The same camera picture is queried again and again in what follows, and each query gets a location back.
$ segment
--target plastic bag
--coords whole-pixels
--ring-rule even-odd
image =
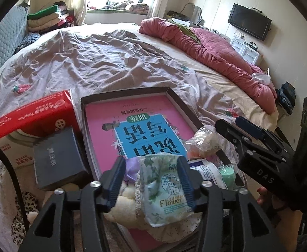
[[[178,155],[139,156],[140,197],[145,220],[152,227],[192,215],[177,172]]]
[[[264,85],[269,85],[271,82],[271,78],[269,75],[262,74],[262,73],[253,73],[251,77],[254,80],[257,80],[259,83],[264,84]]]
[[[200,128],[184,146],[187,149],[187,157],[191,160],[209,157],[221,149],[218,134],[206,127]]]

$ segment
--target purple fabric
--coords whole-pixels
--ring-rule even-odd
[[[137,157],[133,157],[126,160],[126,173],[124,175],[124,181],[129,183],[136,183],[137,173],[139,172],[139,161]]]

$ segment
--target green clothing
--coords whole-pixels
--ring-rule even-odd
[[[45,17],[47,15],[50,15],[54,12],[58,11],[58,5],[53,5],[51,7],[48,7],[46,9],[40,10],[34,14],[29,14],[28,15],[28,20],[37,20],[40,19],[42,17]]]
[[[176,23],[173,20],[169,19],[168,20],[169,23],[171,24],[175,24],[176,26],[179,27],[180,31],[183,32],[186,36],[189,36],[191,39],[193,39],[196,43],[201,44],[200,40],[198,39],[198,37],[193,33],[193,31],[191,30],[191,28],[188,28],[186,26],[183,26],[182,24]]]

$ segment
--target blue label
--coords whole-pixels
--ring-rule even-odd
[[[184,145],[161,114],[134,123],[120,122],[114,130],[126,158],[160,152],[187,158]]]

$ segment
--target red tissue box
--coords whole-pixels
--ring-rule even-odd
[[[15,169],[33,164],[33,143],[65,127],[80,128],[71,92],[61,91],[14,110],[0,118],[0,148]]]

